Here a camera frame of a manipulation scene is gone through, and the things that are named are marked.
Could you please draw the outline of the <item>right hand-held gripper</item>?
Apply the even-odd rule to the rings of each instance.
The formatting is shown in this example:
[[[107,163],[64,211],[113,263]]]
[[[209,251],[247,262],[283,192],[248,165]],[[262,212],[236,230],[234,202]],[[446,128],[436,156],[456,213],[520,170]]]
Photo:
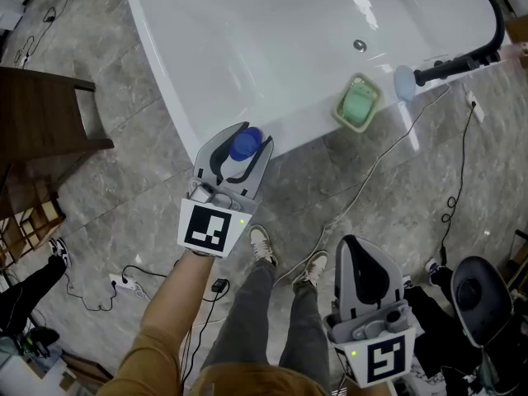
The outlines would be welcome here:
[[[328,315],[323,323],[345,376],[364,389],[407,374],[416,327],[394,259],[368,240],[344,236],[337,245],[335,297],[341,322]],[[362,304],[390,305],[356,318]]]

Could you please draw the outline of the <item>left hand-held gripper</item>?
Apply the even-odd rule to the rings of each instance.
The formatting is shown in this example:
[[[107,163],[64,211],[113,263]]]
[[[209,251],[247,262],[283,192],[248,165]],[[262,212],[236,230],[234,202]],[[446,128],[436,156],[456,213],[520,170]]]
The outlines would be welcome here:
[[[226,258],[252,215],[255,198],[274,149],[266,138],[247,160],[235,162],[230,149],[236,136],[249,127],[240,122],[221,130],[198,151],[187,197],[181,200],[177,243],[202,255]],[[242,168],[228,176],[227,167]]]

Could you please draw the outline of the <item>blue bottle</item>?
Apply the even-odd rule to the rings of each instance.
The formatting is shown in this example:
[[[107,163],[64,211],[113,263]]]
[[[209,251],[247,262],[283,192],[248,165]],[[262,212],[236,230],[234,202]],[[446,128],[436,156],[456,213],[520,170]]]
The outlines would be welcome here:
[[[221,167],[224,177],[242,176],[262,141],[262,132],[256,127],[248,127],[239,132],[230,144],[228,158]]]

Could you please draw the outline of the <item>white bathtub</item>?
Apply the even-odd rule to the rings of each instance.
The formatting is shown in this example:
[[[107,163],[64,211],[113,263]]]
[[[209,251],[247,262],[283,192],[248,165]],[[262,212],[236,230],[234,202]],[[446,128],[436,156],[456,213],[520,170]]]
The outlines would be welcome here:
[[[334,131],[354,73],[398,101],[394,70],[430,68],[491,40],[487,0],[128,0],[187,154],[247,121],[282,155]],[[354,40],[367,44],[364,53]]]

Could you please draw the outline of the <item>person's left forearm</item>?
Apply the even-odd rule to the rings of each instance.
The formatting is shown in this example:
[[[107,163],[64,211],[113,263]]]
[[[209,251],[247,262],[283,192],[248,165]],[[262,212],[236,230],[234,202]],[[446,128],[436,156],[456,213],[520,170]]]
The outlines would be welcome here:
[[[199,312],[215,259],[184,251],[144,312],[141,328],[166,337],[178,352]]]

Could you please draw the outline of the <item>person's right shoe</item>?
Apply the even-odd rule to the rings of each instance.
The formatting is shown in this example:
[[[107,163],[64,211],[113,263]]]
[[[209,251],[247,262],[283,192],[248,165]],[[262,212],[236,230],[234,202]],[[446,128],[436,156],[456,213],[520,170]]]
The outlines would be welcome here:
[[[300,285],[311,285],[313,288],[317,288],[327,263],[328,252],[325,250],[317,251],[307,261],[303,271],[293,280],[292,286],[295,288]]]

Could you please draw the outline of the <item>person's shoe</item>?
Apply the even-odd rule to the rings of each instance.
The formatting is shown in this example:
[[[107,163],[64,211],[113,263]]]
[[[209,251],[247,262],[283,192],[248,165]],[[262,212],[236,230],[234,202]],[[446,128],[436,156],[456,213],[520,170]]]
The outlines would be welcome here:
[[[251,226],[249,229],[249,241],[254,257],[258,261],[265,260],[273,266],[277,266],[278,261],[272,249],[271,239],[263,226],[260,224]]]
[[[327,263],[328,252],[325,250],[317,251],[307,261],[303,271],[293,280],[292,286],[295,288],[300,285],[311,285],[313,288],[317,288]]]

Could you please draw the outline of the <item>person's right leg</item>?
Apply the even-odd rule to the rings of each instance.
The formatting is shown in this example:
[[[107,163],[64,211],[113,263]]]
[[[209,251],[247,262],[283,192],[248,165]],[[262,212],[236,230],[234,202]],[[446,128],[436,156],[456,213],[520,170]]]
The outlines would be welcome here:
[[[331,393],[328,340],[318,311],[318,292],[310,281],[294,285],[290,326],[279,366],[316,382]]]

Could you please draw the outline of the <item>person's leg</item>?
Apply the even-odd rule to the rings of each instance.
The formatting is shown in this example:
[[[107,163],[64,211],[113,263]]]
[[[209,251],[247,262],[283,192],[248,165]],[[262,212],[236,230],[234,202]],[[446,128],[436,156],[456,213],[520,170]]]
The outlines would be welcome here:
[[[328,340],[318,311],[318,292],[310,281],[294,285],[290,326],[279,366],[316,382],[331,393]]]
[[[261,259],[254,263],[205,358],[204,369],[228,363],[268,363],[268,308],[275,277],[276,266],[271,262]]]

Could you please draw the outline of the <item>person's left shoe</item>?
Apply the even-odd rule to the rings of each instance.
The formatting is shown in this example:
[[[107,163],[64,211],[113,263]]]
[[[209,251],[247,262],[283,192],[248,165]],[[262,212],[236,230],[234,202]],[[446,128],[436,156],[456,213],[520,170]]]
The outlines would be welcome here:
[[[272,249],[271,239],[263,226],[260,224],[251,226],[249,229],[249,241],[254,257],[258,261],[265,260],[273,266],[277,266],[278,261]]]

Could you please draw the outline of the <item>dark oval padded panel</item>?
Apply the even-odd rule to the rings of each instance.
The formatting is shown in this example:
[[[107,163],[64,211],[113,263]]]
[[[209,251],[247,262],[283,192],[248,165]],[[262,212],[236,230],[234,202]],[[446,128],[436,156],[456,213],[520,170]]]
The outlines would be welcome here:
[[[474,347],[484,347],[508,324],[512,297],[497,269],[486,259],[466,257],[450,279],[452,304]]]

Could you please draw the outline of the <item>pale green soap dish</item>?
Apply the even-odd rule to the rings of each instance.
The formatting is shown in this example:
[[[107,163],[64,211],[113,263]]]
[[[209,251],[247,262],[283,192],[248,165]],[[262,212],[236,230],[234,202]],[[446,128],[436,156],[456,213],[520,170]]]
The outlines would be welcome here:
[[[350,86],[354,82],[359,82],[359,81],[365,82],[371,87],[371,89],[375,93],[375,100],[374,100],[373,106],[370,109],[370,113],[365,123],[362,125],[354,125],[348,122],[343,117],[342,103],[343,103],[344,97],[347,94],[347,91],[349,90]],[[334,108],[332,109],[332,117],[342,126],[345,126],[358,134],[363,133],[367,129],[367,127],[370,125],[370,122],[374,119],[376,113],[380,109],[382,100],[383,100],[383,92],[380,87],[378,87],[370,78],[365,76],[363,73],[354,73],[351,76],[350,80],[348,81],[347,85],[343,88],[341,94],[339,95],[339,98],[337,99],[337,102]]]

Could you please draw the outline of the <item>person's left leg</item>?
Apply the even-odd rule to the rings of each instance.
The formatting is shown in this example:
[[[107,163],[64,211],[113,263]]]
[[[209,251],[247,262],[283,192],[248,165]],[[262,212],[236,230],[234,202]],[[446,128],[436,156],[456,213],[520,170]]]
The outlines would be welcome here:
[[[205,358],[204,369],[228,363],[268,363],[268,308],[275,277],[276,266],[271,262],[261,259],[254,263]]]

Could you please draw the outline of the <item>green soap bar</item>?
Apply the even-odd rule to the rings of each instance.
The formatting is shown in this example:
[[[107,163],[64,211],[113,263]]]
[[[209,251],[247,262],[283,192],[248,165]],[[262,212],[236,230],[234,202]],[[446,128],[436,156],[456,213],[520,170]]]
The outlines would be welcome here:
[[[354,125],[364,124],[374,100],[375,93],[366,82],[354,82],[342,103],[343,117]]]

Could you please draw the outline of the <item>white power strip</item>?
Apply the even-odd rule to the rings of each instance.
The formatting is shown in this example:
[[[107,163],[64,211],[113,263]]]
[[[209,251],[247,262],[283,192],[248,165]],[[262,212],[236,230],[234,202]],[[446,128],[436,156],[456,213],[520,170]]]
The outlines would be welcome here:
[[[467,91],[465,93],[465,99],[477,122],[482,123],[485,118],[485,113],[475,94],[472,91]]]
[[[132,277],[123,276],[121,274],[110,273],[109,278],[111,284],[127,290],[136,290],[136,281]]]

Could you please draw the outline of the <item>pale blue bath sponge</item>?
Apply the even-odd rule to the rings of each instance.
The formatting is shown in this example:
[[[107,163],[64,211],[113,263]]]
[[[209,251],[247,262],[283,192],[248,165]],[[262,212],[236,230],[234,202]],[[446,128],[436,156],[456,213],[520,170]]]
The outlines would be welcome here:
[[[394,91],[402,101],[411,101],[416,95],[416,79],[413,70],[406,65],[399,65],[394,70]]]

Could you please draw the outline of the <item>dark wooden vanity cabinet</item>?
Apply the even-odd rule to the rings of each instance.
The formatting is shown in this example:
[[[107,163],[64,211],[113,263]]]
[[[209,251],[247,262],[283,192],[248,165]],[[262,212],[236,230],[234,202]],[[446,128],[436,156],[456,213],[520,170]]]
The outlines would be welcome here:
[[[94,82],[0,67],[0,164],[28,167],[52,183],[66,180],[111,139],[87,136],[77,92]]]

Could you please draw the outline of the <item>person's brown shirt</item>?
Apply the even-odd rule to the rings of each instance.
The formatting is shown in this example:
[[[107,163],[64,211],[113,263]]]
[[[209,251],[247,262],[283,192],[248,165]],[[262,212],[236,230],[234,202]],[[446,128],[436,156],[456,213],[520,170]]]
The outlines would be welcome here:
[[[141,328],[115,377],[97,396],[183,396],[173,336]],[[188,396],[327,396],[314,380],[273,365],[227,363],[199,373]]]

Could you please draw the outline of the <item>wooden shelf rack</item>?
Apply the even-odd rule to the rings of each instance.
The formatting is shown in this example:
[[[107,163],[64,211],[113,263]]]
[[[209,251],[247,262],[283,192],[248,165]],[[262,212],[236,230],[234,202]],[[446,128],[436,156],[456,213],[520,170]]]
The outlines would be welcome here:
[[[58,193],[43,181],[0,186],[0,270],[48,241],[64,222]]]

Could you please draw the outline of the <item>black hand shower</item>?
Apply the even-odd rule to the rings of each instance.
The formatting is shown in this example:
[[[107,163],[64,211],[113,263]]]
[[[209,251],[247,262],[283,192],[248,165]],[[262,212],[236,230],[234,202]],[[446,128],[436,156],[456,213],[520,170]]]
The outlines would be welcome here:
[[[416,69],[413,72],[415,82],[419,87],[423,87],[426,83],[436,79],[446,79],[450,76],[466,73],[475,70],[479,65],[471,57],[460,57],[447,61],[440,62],[433,68],[426,70]]]

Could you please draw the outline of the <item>pink white tube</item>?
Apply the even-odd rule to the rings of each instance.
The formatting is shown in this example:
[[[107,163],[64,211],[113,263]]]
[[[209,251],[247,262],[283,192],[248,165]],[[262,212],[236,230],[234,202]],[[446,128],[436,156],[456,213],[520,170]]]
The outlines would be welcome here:
[[[528,42],[503,45],[499,50],[501,59],[521,59],[528,57]]]

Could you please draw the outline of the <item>brown cardboard box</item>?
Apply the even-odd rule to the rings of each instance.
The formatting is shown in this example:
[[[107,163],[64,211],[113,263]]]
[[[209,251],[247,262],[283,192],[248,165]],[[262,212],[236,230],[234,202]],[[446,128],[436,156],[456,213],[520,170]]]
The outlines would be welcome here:
[[[512,43],[528,43],[528,15],[507,20],[505,25]]]

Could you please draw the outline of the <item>black curved faucet spout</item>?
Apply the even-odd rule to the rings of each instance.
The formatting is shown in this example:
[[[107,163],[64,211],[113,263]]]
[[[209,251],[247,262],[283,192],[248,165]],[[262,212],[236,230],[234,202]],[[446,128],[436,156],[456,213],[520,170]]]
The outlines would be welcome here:
[[[498,52],[502,47],[502,42],[505,37],[505,21],[503,19],[501,8],[496,0],[488,0],[490,3],[493,15],[495,18],[495,32],[492,39],[484,46],[481,46],[477,49],[470,51],[467,54],[464,54],[460,57],[471,57],[478,65],[479,59],[484,56],[490,56],[491,54]]]

